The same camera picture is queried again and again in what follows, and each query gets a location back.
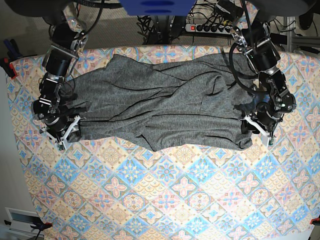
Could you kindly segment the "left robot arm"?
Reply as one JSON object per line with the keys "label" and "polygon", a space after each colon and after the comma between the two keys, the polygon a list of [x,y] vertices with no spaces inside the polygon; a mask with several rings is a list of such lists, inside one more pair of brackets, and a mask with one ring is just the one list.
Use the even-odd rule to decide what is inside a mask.
{"label": "left robot arm", "polygon": [[[255,20],[257,10],[245,9],[232,26],[231,35],[235,42],[228,53],[231,72],[235,83],[247,93],[254,96],[267,95],[267,101],[256,103],[254,110],[242,114],[242,128],[254,134],[262,135],[262,143],[270,147],[275,141],[277,125],[283,121],[285,114],[293,112],[296,107],[295,96],[289,91],[285,75],[278,68],[280,55],[270,38],[267,24]],[[241,52],[253,68],[259,85],[246,86],[241,82],[242,76],[234,65],[234,51]]]}

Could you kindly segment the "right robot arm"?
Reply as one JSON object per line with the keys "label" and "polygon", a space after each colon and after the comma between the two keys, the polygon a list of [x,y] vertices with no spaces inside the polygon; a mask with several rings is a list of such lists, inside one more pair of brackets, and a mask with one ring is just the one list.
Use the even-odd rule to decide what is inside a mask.
{"label": "right robot arm", "polygon": [[71,75],[79,60],[79,51],[87,39],[77,18],[67,18],[63,12],[45,17],[50,24],[49,37],[52,41],[42,66],[45,74],[39,83],[40,96],[31,104],[33,118],[44,123],[40,129],[57,147],[64,151],[69,147],[69,136],[80,135],[80,113],[83,107],[69,107],[77,98],[74,87],[70,87],[67,78]]}

